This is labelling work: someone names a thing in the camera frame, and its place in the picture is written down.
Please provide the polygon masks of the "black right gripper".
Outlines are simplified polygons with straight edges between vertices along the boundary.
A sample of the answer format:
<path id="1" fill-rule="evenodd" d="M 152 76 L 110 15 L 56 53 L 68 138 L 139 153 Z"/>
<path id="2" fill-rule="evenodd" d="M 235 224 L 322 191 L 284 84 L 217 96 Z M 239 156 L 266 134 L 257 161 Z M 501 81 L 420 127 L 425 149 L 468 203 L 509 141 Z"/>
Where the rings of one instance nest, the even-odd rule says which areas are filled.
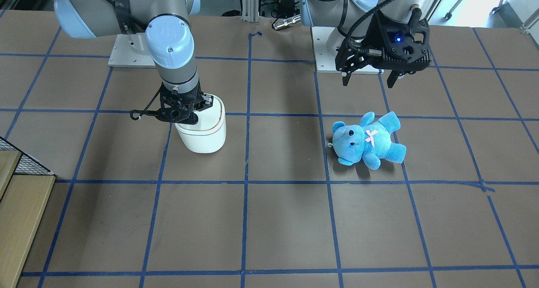
<path id="1" fill-rule="evenodd" d="M 186 93 L 174 93 L 165 86 L 161 86 L 159 95 L 158 120 L 187 125 L 197 124 L 198 115 L 195 114 L 195 111 L 198 108 L 200 108 L 200 112 L 211 108 L 214 100 L 214 96 L 203 93 L 200 86 L 196 86 Z"/>

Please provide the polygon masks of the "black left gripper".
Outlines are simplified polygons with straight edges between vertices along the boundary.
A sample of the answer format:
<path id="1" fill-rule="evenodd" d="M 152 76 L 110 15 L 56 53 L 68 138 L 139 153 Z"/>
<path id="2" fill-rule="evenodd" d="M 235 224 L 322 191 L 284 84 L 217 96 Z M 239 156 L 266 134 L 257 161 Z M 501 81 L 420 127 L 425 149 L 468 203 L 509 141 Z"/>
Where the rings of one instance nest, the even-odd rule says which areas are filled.
<path id="1" fill-rule="evenodd" d="M 383 12 L 376 11 L 372 16 L 363 46 L 371 49 L 385 51 L 385 53 L 399 61 L 410 63 L 422 57 L 422 44 L 416 43 L 412 29 L 419 25 L 421 11 L 412 11 L 408 23 L 399 23 L 386 17 Z M 343 39 L 335 57 L 335 67 L 342 74 L 344 87 L 348 86 L 352 73 L 369 65 L 368 48 L 354 45 L 348 39 Z M 399 78 L 406 75 L 406 71 L 391 70 L 387 77 L 387 88 L 395 86 Z"/>

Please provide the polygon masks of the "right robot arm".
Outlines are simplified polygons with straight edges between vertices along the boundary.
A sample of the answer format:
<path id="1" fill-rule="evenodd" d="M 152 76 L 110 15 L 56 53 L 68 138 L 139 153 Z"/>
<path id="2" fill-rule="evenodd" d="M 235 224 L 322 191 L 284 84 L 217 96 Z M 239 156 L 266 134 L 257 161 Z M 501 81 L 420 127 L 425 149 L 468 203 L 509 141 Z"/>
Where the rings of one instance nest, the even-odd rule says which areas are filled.
<path id="1" fill-rule="evenodd" d="M 54 0 L 56 18 L 72 38 L 143 33 L 162 83 L 160 108 L 139 114 L 187 125 L 213 105 L 201 91 L 194 56 L 189 16 L 199 11 L 200 0 Z"/>

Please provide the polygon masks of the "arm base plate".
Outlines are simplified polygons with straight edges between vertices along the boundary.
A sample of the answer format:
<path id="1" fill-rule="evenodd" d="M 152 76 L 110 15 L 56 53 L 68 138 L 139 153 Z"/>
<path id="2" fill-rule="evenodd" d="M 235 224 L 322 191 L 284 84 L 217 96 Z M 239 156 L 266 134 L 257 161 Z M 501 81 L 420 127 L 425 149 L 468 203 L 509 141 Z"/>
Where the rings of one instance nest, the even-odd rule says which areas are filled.
<path id="1" fill-rule="evenodd" d="M 318 73 L 339 73 L 335 67 L 337 49 L 344 36 L 335 27 L 312 27 L 312 48 Z"/>
<path id="2" fill-rule="evenodd" d="M 154 69 L 145 33 L 117 35 L 108 61 L 110 67 Z"/>

